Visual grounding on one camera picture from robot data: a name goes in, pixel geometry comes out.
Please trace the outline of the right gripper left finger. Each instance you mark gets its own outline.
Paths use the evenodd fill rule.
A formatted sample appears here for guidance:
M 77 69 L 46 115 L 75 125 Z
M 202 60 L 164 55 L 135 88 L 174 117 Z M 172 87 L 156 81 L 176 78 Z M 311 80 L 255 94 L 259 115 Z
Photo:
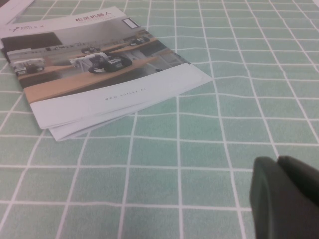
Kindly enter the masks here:
M 299 190 L 276 161 L 254 161 L 250 204 L 258 239 L 296 239 Z

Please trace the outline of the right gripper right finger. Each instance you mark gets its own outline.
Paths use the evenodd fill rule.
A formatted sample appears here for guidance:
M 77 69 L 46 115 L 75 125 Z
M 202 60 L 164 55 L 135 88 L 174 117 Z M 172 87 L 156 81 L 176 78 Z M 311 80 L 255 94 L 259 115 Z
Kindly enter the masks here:
M 295 203 L 293 215 L 289 218 L 290 231 L 297 239 L 319 237 L 319 171 L 304 162 L 280 156 L 278 164 L 296 188 L 296 196 L 289 196 Z

